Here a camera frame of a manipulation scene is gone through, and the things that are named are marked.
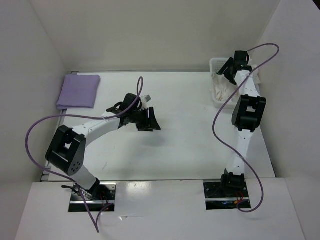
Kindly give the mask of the cream t shirt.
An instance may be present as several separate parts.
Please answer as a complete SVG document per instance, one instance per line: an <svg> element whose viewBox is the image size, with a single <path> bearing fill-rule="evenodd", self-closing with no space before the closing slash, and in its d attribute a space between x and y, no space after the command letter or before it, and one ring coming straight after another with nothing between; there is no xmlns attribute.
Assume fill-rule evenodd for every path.
<svg viewBox="0 0 320 240"><path fill-rule="evenodd" d="M261 80L259 78L259 70L257 72L258 73L253 73L253 81L259 92ZM216 72L211 74L210 91L213 103L218 106L217 108L220 108L225 103L237 87L237 85L231 84L224 76L218 75ZM236 93L227 105L235 105L238 102L239 97L239 93Z"/></svg>

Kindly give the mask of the purple t shirt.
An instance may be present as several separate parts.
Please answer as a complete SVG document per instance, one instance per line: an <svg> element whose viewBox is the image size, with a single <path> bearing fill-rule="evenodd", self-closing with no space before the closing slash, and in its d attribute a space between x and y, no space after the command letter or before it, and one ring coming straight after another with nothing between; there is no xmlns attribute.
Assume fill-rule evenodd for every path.
<svg viewBox="0 0 320 240"><path fill-rule="evenodd" d="M65 75L57 109L93 109L100 81L99 75Z"/></svg>

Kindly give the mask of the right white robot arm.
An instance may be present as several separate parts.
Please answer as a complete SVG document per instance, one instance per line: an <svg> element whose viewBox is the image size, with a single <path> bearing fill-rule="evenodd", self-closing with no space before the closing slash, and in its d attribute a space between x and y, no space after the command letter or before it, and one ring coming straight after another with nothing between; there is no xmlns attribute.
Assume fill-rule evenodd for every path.
<svg viewBox="0 0 320 240"><path fill-rule="evenodd" d="M237 133L236 153L221 176L219 191L225 197L239 197L245 187L245 162L254 131L260 126L267 100L258 93L249 54L238 50L219 71L231 84L239 87L239 99L231 123Z"/></svg>

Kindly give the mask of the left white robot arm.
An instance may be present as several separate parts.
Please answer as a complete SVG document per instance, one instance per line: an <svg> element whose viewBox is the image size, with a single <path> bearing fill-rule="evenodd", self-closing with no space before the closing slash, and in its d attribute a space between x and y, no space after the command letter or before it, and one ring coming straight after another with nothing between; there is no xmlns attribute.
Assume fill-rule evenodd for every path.
<svg viewBox="0 0 320 240"><path fill-rule="evenodd" d="M75 127L60 126L46 152L46 160L75 180L87 199L98 200L106 196L107 188L84 166L86 147L128 124L134 124L143 132L161 130L154 108L147 106L150 100L149 95L138 97L128 93L123 101L108 108L99 120Z"/></svg>

